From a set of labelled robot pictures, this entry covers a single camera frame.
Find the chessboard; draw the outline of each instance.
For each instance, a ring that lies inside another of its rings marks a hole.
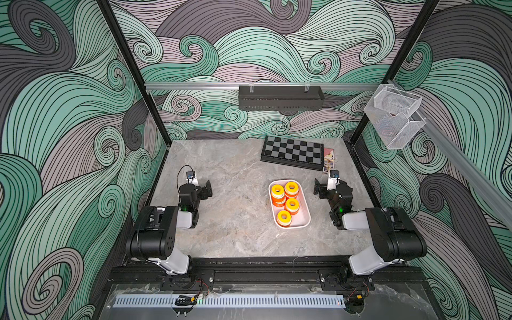
[[[266,136],[261,151],[261,161],[322,171],[324,145]]]

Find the clear plastic panel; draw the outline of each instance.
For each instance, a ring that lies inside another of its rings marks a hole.
[[[393,115],[403,113],[406,117],[410,117],[418,110],[422,98],[393,87],[385,87],[379,93],[376,93],[373,99],[376,108]]]
[[[381,84],[365,107],[365,113],[388,149],[402,149],[425,125],[411,116],[418,110],[421,97]]]

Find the swirl pattern wallpaper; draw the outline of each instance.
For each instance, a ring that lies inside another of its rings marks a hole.
[[[449,4],[464,3],[452,0]],[[112,0],[145,81],[380,83],[423,0]],[[172,139],[348,138],[371,92],[324,110],[238,109],[236,91],[153,91]]]
[[[506,1],[436,10],[395,78],[510,201],[511,14]],[[424,132],[398,151],[370,124],[362,137],[356,150],[382,206],[403,206],[425,237],[429,253],[411,264],[446,318],[509,320],[512,232]]]
[[[165,153],[95,0],[0,2],[0,119],[2,319],[91,318]]]

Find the gray marble surface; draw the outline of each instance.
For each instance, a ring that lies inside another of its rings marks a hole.
[[[334,149],[340,178],[354,189],[353,209],[372,203],[341,139],[304,139]],[[313,195],[314,178],[327,174],[260,161],[263,140],[173,141],[151,201],[153,206],[178,204],[176,174],[185,164],[194,168],[199,184],[210,180],[213,197],[201,201],[194,229],[177,230],[175,246],[196,258],[294,255],[349,255],[371,244],[369,231],[338,230],[329,218],[326,199]],[[182,170],[178,183],[185,183]],[[283,230],[273,221],[268,185],[294,179],[303,187],[311,214],[304,228]]]

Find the tape roll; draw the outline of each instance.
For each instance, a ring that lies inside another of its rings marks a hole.
[[[278,202],[276,202],[274,199],[272,199],[272,204],[273,204],[274,206],[278,207],[278,208],[284,207],[284,206],[285,206],[285,202],[286,202],[286,201],[283,201],[283,202],[281,202],[281,203],[278,203]]]
[[[279,211],[277,216],[277,222],[280,226],[289,226],[291,223],[291,214],[286,210]]]
[[[276,199],[281,199],[282,197],[285,196],[285,189],[283,188],[282,185],[275,184],[270,189],[270,194]]]
[[[290,212],[292,215],[294,215],[297,213],[300,206],[298,205],[297,199],[290,198],[290,199],[286,200],[285,207],[286,207],[286,210],[288,210],[288,212]]]
[[[289,195],[286,191],[285,191],[285,198],[286,199],[290,199],[290,198],[297,198],[298,194],[296,195]]]
[[[298,193],[298,185],[293,181],[288,182],[285,185],[285,192],[291,196],[296,195]]]
[[[276,198],[272,197],[272,200],[275,201],[276,203],[285,203],[286,202],[285,197],[282,197],[280,199],[276,199]]]

